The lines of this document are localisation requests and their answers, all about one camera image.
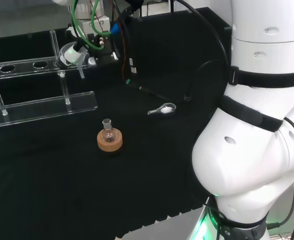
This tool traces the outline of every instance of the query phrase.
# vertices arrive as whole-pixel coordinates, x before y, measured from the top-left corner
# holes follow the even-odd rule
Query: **black strap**
[[[229,78],[230,85],[246,85],[266,89],[283,89],[294,87],[294,73],[265,74],[241,71],[237,66],[232,66]]]
[[[260,220],[258,222],[241,223],[241,222],[231,221],[231,220],[222,218],[222,217],[218,216],[218,214],[216,214],[214,211],[209,210],[209,216],[212,216],[216,222],[218,220],[220,225],[225,226],[225,227],[229,227],[229,228],[237,228],[237,229],[251,229],[251,228],[255,228],[255,227],[259,226],[261,223],[266,221],[268,213],[262,220]]]
[[[264,115],[225,95],[220,101],[219,108],[229,115],[244,121],[245,123],[273,133],[276,132],[282,125],[282,120]]]

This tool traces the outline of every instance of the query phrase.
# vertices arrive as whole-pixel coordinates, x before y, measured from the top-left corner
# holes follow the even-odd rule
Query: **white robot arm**
[[[294,183],[294,129],[284,120],[294,122],[294,1],[231,3],[234,72],[222,105],[194,146],[192,162],[226,218],[250,226]],[[215,238],[217,230],[207,218]],[[256,239],[270,239],[264,223],[248,229],[256,231]],[[200,235],[194,239],[208,240]]]

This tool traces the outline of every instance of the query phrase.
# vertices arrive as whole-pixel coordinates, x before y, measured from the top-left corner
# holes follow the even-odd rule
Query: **blue connector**
[[[119,24],[116,23],[113,25],[113,27],[110,30],[111,34],[117,34],[120,32]]]

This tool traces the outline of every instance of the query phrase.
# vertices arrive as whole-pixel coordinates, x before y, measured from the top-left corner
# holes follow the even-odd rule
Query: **green cable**
[[[93,49],[95,50],[102,50],[104,48],[104,46],[98,47],[98,46],[94,46],[91,42],[89,42],[89,40],[86,39],[86,37],[82,34],[82,31],[80,31],[79,26],[78,26],[78,22],[76,20],[75,17],[75,12],[76,12],[76,1],[77,0],[73,0],[73,4],[72,4],[72,20],[75,24],[76,30],[78,31],[80,37]]]
[[[92,10],[92,13],[91,13],[91,25],[92,25],[93,30],[97,34],[102,35],[102,36],[109,36],[109,35],[111,35],[111,32],[109,32],[109,31],[100,32],[100,31],[97,30],[97,28],[95,26],[95,15],[96,15],[96,10],[97,10],[98,3],[99,3],[99,0],[96,0],[95,5],[93,6],[93,10]]]

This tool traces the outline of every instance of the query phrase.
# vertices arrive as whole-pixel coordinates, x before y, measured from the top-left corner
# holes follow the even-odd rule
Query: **black table surface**
[[[227,39],[226,23],[208,8],[199,11]],[[135,81],[173,99],[183,97],[198,66],[221,57],[210,32],[186,11],[144,17],[130,32]],[[57,33],[61,44],[64,31]],[[47,56],[48,32],[0,39],[0,62]],[[0,127],[0,240],[114,240],[202,206],[207,192],[191,152],[223,94],[221,68],[197,74],[192,101],[163,117],[147,112],[166,101],[125,86],[121,66],[87,69],[85,80],[67,73],[70,93],[94,90],[97,110]],[[0,91],[11,104],[61,90],[57,76],[46,74],[0,80]],[[120,154],[97,146],[105,118],[123,134]]]

